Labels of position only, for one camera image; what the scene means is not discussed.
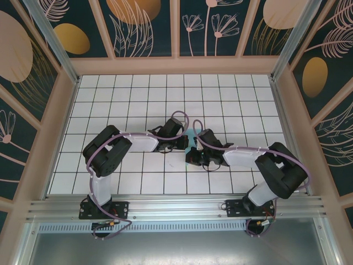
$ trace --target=aluminum rail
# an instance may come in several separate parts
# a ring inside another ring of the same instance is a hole
[[[221,204],[243,195],[128,195],[113,196],[113,201],[129,202],[128,219],[132,221],[196,221],[240,220],[228,218]],[[79,204],[84,196],[50,196],[31,203],[27,222],[82,222],[78,218]],[[277,202],[277,218],[325,217],[321,197],[294,194]]]

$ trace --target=grid table surface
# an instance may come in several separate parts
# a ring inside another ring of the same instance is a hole
[[[266,75],[83,76],[49,193],[89,193],[89,173],[81,152],[107,125],[145,132],[164,125],[175,110],[185,111],[191,124],[200,119],[223,144],[285,144]],[[128,153],[112,174],[111,193],[246,193],[264,181],[251,168],[222,166],[206,172],[184,161],[184,151]]]

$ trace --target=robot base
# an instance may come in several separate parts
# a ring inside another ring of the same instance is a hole
[[[126,219],[129,212],[128,202],[112,202],[108,201],[106,204],[101,206],[104,210],[116,217]],[[80,210],[78,218],[80,220],[109,220],[111,217],[105,215],[98,209],[89,196],[87,196],[87,202],[80,203]]]
[[[226,200],[225,202],[227,210],[227,217],[266,217],[266,211],[268,211],[272,216],[275,214],[275,208],[273,201],[265,203],[263,206],[256,207],[250,213],[244,206],[243,200]]]

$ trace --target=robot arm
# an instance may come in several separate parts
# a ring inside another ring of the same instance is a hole
[[[198,134],[202,142],[211,146],[228,148],[232,143],[224,146],[216,139],[211,129],[203,130]],[[230,149],[227,151],[215,150],[207,147],[194,138],[199,148],[191,148],[186,154],[186,162],[197,166],[208,166],[211,161],[223,166],[243,166],[258,169],[265,182],[256,185],[243,198],[243,206],[253,213],[258,207],[276,198],[288,199],[308,177],[306,172],[296,163],[269,152]],[[276,142],[270,150],[280,152],[291,158],[295,156],[281,143]]]
[[[164,126],[159,126],[149,132],[155,136],[171,138],[177,136],[180,130],[184,131],[182,123],[175,118],[170,118]],[[119,131],[113,125],[107,126],[83,150],[82,154],[85,157],[85,162],[88,163],[95,151],[107,140],[122,133],[124,132]],[[90,163],[94,172],[93,193],[98,204],[109,212],[111,204],[111,174],[117,169],[128,152],[161,152],[166,148],[184,150],[188,144],[189,140],[186,135],[170,141],[157,140],[155,137],[148,136],[148,133],[145,135],[128,135],[115,139],[100,150]],[[96,216],[99,214],[99,209],[94,205],[91,194],[88,197],[88,203],[92,205],[90,212],[93,214],[91,215]]]

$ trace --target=metal floor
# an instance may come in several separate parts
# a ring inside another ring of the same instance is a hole
[[[32,265],[323,265],[312,219],[278,220],[262,238],[244,231],[39,234]]]

